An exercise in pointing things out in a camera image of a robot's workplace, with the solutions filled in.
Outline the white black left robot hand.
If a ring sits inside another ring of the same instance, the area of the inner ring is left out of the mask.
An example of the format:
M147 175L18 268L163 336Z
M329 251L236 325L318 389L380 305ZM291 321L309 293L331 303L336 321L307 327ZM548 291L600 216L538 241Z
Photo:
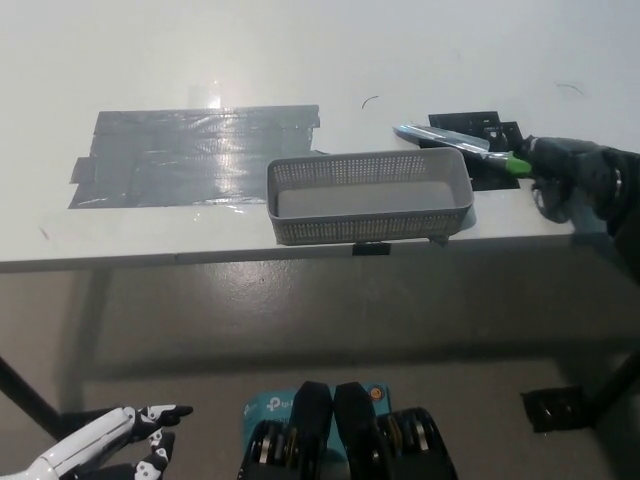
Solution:
M161 479L173 454L169 429L190 415L183 405L119 407L108 411L41 453L24 472L26 479ZM120 449L146 441L150 453L134 463L106 467Z

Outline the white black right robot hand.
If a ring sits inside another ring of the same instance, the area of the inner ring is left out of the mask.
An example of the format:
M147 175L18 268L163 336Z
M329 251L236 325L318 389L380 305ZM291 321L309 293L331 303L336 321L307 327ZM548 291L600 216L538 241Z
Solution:
M611 221L624 204L624 153L591 141L534 137L514 156L531 166L533 198L547 218L564 222L564 204L579 190L601 220Z

